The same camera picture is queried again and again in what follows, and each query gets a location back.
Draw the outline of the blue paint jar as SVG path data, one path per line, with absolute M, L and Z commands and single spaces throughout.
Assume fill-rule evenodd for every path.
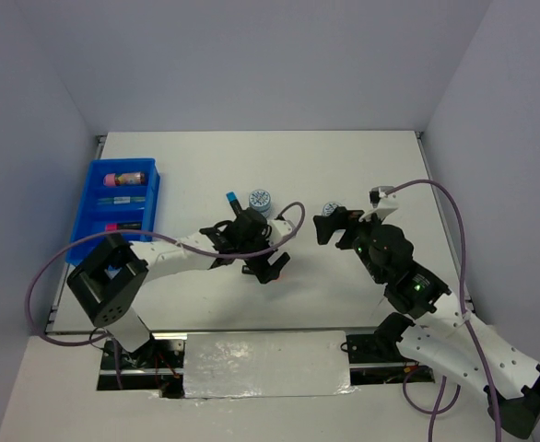
M 336 208 L 340 207 L 341 204 L 338 202 L 328 202 L 323 206 L 322 209 L 322 216 L 329 216 L 331 215 Z
M 255 189 L 248 195 L 248 205 L 255 212 L 268 217 L 272 207 L 272 197 L 269 191 Z

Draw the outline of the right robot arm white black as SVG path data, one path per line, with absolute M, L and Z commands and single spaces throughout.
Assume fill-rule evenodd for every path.
M 340 250 L 353 250 L 393 306 L 375 332 L 377 353 L 400 356 L 437 370 L 487 401 L 503 430 L 528 438 L 540 420 L 540 362 L 520 352 L 476 314 L 464 313 L 458 295 L 413 258 L 400 227 L 385 223 L 387 209 L 368 213 L 340 206 L 313 218 L 317 241 L 340 230 Z

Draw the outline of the blue slim pen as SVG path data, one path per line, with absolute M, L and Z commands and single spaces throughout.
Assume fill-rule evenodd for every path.
M 97 200 L 97 205 L 117 205 L 117 204 L 141 204 L 146 200 L 142 196 L 116 196 L 105 197 Z

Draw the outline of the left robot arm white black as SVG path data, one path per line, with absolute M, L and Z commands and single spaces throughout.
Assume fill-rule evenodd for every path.
M 133 366 L 149 365 L 159 352 L 152 331 L 133 309 L 139 290 L 156 279 L 209 271 L 243 261 L 261 284 L 275 281 L 289 261 L 276 244 L 292 234 L 280 216 L 268 220 L 251 208 L 234 220 L 204 227 L 175 242 L 128 241 L 110 234 L 75 268 L 66 283 L 94 327 L 105 330 Z

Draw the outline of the pink cap pencil tube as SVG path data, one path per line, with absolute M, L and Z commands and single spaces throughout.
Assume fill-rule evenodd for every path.
M 109 173 L 103 178 L 106 187 L 139 186 L 145 185 L 147 175 L 145 172 Z

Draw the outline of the blue cap black highlighter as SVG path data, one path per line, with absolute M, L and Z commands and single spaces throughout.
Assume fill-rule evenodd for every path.
M 243 211 L 243 209 L 236 194 L 234 192 L 228 192 L 226 194 L 226 197 L 233 213 L 235 214 L 235 216 L 238 216 Z

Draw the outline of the pink cap black highlighter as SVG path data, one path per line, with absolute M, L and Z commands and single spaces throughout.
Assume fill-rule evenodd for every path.
M 135 222 L 135 223 L 110 223 L 105 226 L 106 231 L 114 231 L 114 230 L 124 230 L 124 229 L 131 229 L 131 230 L 141 230 L 142 224 Z

